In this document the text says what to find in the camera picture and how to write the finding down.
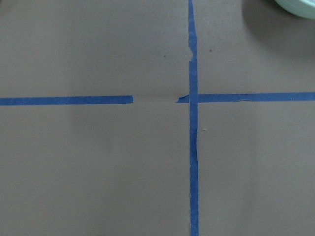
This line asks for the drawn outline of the green bowl of ice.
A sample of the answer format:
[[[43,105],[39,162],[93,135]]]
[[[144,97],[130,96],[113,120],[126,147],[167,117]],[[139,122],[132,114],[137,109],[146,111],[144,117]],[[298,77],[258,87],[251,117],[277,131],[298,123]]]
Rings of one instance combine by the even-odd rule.
[[[315,1],[314,0],[275,0],[283,9],[306,19],[315,19]]]

